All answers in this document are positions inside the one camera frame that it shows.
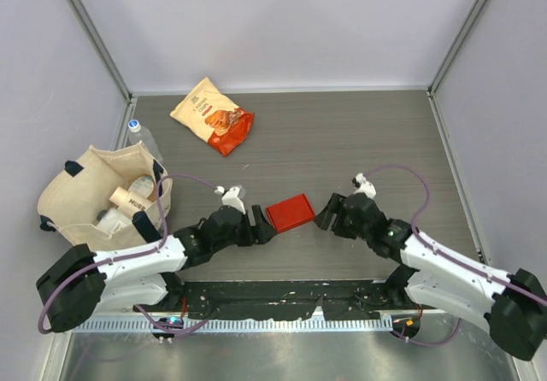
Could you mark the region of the red paper box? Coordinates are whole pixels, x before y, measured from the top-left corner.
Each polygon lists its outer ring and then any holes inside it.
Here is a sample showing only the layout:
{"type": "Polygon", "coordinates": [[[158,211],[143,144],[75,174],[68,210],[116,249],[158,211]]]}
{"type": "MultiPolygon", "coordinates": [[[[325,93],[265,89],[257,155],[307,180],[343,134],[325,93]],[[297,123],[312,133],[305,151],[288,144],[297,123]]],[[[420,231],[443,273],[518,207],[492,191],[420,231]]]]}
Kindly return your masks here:
{"type": "Polygon", "coordinates": [[[277,233],[288,232],[315,219],[315,211],[305,194],[267,207],[267,215],[277,233]]]}

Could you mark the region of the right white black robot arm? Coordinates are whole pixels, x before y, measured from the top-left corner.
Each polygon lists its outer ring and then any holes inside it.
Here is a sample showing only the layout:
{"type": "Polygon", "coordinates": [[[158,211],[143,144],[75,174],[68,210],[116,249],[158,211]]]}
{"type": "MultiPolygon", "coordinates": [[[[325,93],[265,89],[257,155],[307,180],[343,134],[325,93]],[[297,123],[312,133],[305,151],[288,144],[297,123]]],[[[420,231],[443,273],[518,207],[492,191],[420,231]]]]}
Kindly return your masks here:
{"type": "Polygon", "coordinates": [[[363,193],[333,194],[315,217],[322,230],[363,240],[397,262],[386,290],[395,308],[411,302],[441,309],[485,331],[503,351],[530,361],[546,338],[546,293],[525,269],[489,267],[443,246],[403,220],[388,218],[363,193]]]}

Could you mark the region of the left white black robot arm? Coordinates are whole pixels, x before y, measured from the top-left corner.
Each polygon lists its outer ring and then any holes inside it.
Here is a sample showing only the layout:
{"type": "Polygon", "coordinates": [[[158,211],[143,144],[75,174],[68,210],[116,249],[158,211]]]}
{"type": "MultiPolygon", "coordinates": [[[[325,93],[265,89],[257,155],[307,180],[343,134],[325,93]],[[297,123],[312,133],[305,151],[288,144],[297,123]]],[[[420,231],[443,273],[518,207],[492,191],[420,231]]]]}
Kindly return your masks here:
{"type": "Polygon", "coordinates": [[[181,289],[169,274],[200,266],[229,246],[266,244],[277,232],[258,205],[251,214],[222,206],[198,223],[153,243],[124,250],[92,251],[73,246],[36,282],[43,309],[42,334],[72,330],[100,308],[157,305],[174,311],[181,289]]]}

